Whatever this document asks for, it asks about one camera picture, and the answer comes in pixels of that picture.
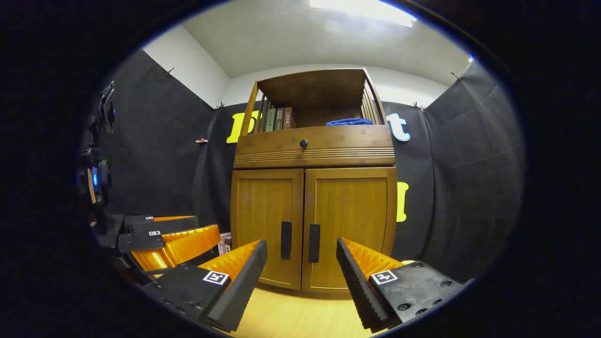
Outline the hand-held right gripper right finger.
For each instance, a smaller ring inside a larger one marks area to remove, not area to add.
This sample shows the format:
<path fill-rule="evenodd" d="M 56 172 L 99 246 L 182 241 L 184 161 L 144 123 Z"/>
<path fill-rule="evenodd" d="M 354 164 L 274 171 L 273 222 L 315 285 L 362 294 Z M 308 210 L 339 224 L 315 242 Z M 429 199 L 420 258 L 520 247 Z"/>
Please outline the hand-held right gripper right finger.
<path fill-rule="evenodd" d="M 359 319 L 373 333 L 406 326 L 459 295 L 459 283 L 424 261 L 398 261 L 349 239 L 336 257 Z"/>

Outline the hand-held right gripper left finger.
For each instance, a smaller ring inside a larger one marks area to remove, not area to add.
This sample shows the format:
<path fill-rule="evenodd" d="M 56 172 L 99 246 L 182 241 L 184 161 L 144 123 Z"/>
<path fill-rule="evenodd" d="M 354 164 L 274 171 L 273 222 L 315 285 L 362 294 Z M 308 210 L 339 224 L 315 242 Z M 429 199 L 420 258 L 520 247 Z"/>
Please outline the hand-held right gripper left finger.
<path fill-rule="evenodd" d="M 199 266 L 182 263 L 140 290 L 176 316 L 232 332 L 267 260 L 268 244 L 255 240 Z"/>

